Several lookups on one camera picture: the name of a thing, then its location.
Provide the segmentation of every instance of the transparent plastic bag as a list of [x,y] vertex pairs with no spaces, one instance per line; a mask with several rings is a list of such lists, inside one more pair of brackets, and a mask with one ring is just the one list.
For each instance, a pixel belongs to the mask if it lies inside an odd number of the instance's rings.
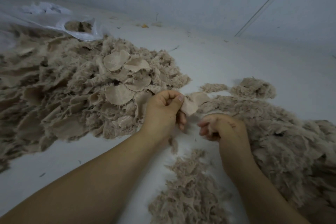
[[[69,21],[87,22],[92,25],[91,33],[69,31],[65,24]],[[4,6],[0,5],[0,22],[18,24],[33,28],[54,29],[66,32],[83,41],[102,39],[108,31],[95,18],[74,14],[71,10],[60,5],[48,2],[40,2],[30,6]]]

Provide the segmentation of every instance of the forearm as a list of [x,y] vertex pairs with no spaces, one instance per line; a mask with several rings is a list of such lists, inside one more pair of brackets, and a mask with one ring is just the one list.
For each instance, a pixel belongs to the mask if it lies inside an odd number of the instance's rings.
[[233,178],[251,224],[309,224],[256,166]]
[[141,133],[33,194],[2,223],[110,223],[157,149]]

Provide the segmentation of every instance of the person's right hand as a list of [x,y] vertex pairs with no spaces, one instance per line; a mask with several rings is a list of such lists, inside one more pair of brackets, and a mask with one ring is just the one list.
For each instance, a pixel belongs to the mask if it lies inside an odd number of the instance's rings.
[[222,164],[231,179],[258,168],[251,153],[243,121],[226,114],[214,113],[204,116],[198,126],[201,128],[199,131],[201,136],[219,141]]

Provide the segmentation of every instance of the pile of beige fabric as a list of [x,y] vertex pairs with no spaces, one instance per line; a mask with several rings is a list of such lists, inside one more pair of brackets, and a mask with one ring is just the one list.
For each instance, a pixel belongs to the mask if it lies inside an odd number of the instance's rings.
[[0,171],[56,139],[134,133],[149,97],[190,80],[166,51],[123,39],[85,42],[55,31],[13,31],[18,47],[0,54]]

